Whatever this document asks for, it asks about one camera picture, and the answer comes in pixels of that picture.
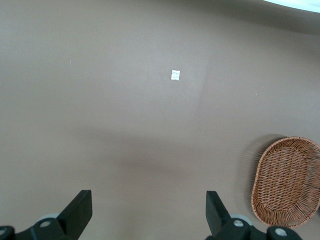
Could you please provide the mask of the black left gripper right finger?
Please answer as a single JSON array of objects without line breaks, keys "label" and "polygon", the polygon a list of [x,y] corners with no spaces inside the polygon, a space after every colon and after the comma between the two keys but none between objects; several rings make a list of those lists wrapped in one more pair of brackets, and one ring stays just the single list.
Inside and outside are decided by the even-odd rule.
[{"label": "black left gripper right finger", "polygon": [[206,192],[205,217],[211,232],[208,240],[300,240],[292,229],[271,226],[262,232],[246,220],[231,217],[216,191]]}]

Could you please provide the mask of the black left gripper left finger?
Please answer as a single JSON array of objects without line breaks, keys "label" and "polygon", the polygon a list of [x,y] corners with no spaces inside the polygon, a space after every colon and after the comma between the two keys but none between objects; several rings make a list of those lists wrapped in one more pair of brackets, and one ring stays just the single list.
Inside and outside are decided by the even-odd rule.
[{"label": "black left gripper left finger", "polygon": [[78,240],[92,218],[92,191],[81,190],[57,217],[37,221],[15,232],[13,226],[0,227],[2,240]]}]

